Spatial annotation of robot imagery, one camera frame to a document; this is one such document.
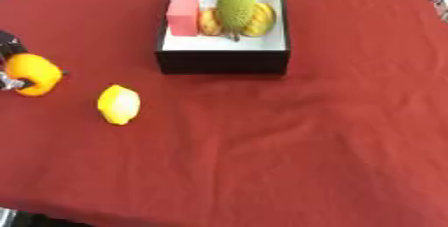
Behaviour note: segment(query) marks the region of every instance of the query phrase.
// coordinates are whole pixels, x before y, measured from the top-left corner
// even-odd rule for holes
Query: black tray
[[[164,74],[285,74],[291,48],[285,2],[281,0],[282,16],[277,16],[283,18],[285,50],[165,51],[163,45],[167,20],[164,17],[155,52],[161,71]]]

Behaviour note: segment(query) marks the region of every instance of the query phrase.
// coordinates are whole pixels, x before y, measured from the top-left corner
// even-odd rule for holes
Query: white paper
[[[235,42],[226,36],[203,36],[179,37],[173,36],[170,29],[167,29],[164,51],[208,51],[208,50],[248,50],[248,51],[272,51],[285,50],[285,38],[283,32],[283,9],[281,0],[257,0],[259,3],[269,3],[275,9],[277,22],[275,26],[263,37],[241,36],[239,42]],[[199,0],[201,10],[209,7],[216,7],[216,0]]]

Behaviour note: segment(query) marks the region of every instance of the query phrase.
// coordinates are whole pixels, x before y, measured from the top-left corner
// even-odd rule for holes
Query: orange
[[[47,59],[33,54],[12,56],[5,66],[6,74],[13,79],[28,79],[34,85],[17,92],[25,96],[44,95],[62,78],[62,71]]]

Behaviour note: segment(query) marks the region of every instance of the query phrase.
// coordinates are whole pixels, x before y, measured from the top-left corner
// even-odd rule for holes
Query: pink sponge block
[[[166,17],[173,36],[197,36],[199,0],[171,0]]]

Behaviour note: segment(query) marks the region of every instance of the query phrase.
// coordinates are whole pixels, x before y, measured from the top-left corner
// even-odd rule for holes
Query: green durian
[[[218,0],[217,17],[224,30],[239,40],[239,33],[252,19],[256,0]]]

